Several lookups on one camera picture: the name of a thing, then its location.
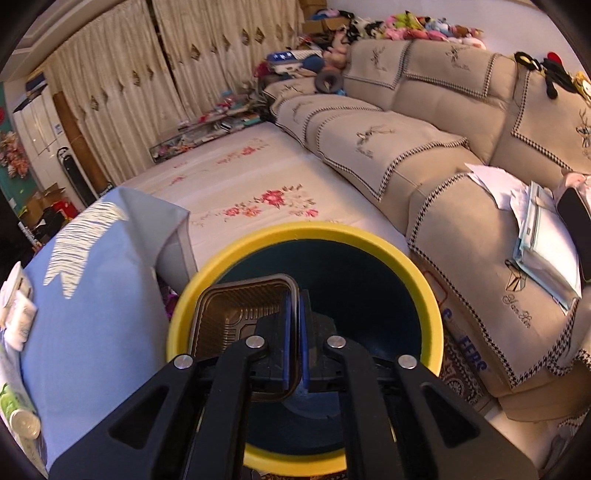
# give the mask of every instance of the ceiling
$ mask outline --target ceiling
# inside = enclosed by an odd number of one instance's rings
[[[55,0],[19,42],[0,73],[0,82],[28,76],[72,34],[121,1]]]

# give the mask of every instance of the teal wall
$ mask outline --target teal wall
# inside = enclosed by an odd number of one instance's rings
[[[4,122],[0,125],[0,131],[10,132],[16,131],[12,128],[10,117],[8,115],[6,99],[4,97],[4,83],[0,82],[0,108],[2,109]],[[13,207],[15,212],[18,214],[21,209],[25,206],[27,199],[37,189],[37,184],[31,175],[31,172],[22,179],[20,176],[16,176],[13,179],[8,177],[8,170],[6,167],[0,166],[0,189],[7,200],[14,199],[16,206]]]

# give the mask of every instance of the star print blanket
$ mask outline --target star print blanket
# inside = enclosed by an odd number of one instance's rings
[[[195,273],[188,217],[120,187],[27,267],[39,311],[22,376],[41,417],[48,469],[164,366],[168,318],[155,272],[178,292]]]

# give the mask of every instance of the triangular cutout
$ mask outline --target triangular cutout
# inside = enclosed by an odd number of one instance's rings
[[[111,437],[136,450],[144,448],[167,395],[167,387],[154,390],[137,408],[128,412],[110,429]]]
[[[423,394],[447,448],[455,448],[478,437],[478,428],[466,420],[435,389],[426,385],[423,387]]]

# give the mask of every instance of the curtain gap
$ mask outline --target curtain gap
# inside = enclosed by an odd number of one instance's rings
[[[162,40],[162,32],[160,31],[160,26],[158,25],[158,20],[156,19],[156,11],[154,10],[154,3],[152,0],[145,0],[146,4],[148,5],[148,12],[150,13],[150,20],[152,21],[152,25],[154,26],[154,30],[156,32],[156,37],[158,38],[158,43],[160,45],[160,50],[162,50],[162,55],[164,56],[164,61],[166,62],[166,66],[168,68],[168,73],[173,80],[174,89],[177,91],[178,96],[181,96],[180,89],[177,85],[177,79],[174,77],[173,66],[170,64],[170,58],[166,53],[166,49],[164,48],[164,41]]]

